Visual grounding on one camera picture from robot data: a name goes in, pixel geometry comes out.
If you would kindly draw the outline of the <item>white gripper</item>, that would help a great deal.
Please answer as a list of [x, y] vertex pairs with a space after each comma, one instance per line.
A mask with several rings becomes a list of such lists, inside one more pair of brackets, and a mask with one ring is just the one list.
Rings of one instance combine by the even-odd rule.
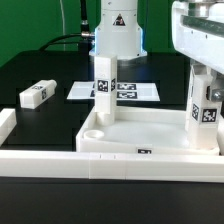
[[208, 86], [207, 99], [223, 102], [224, 1], [211, 4], [207, 18], [190, 16], [189, 3], [175, 1], [171, 18], [175, 50], [219, 72]]

